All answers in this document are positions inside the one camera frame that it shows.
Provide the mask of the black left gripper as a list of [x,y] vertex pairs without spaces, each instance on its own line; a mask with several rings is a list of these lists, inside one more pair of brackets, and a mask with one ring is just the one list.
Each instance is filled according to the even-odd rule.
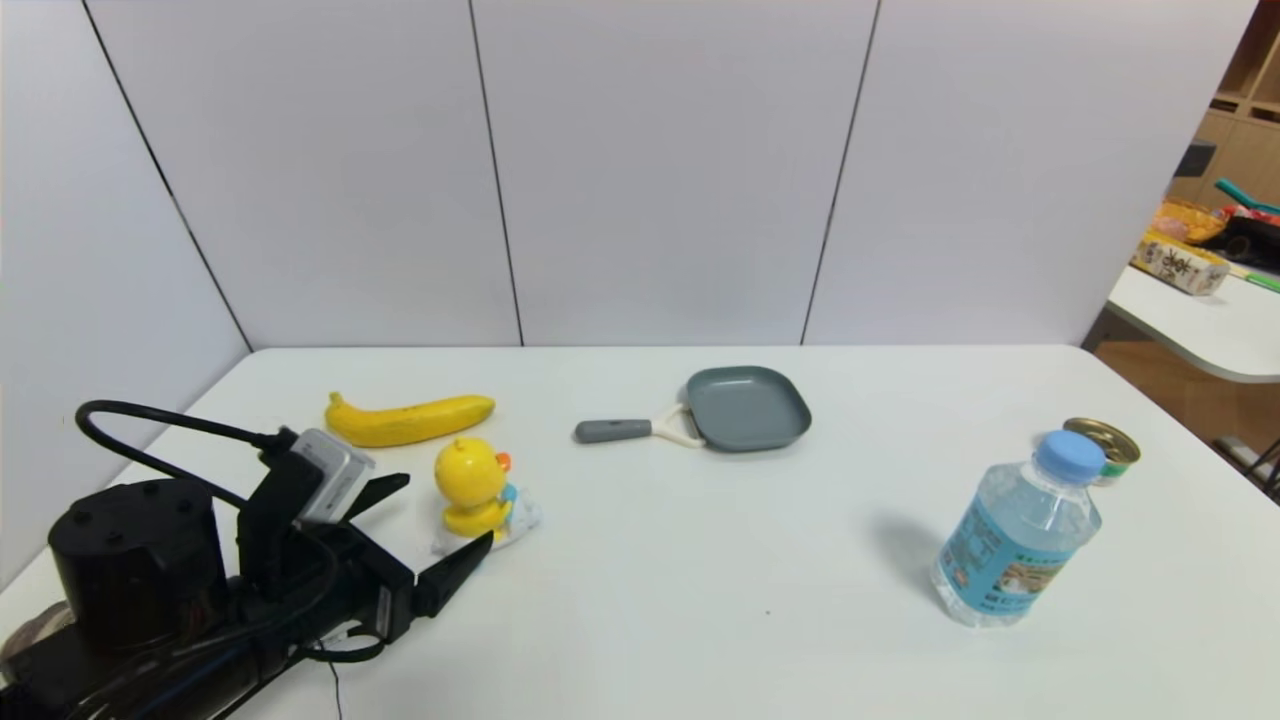
[[244,642],[261,664],[362,662],[436,618],[490,553],[488,532],[415,574],[349,521],[404,489],[408,473],[370,479],[337,524],[244,524]]

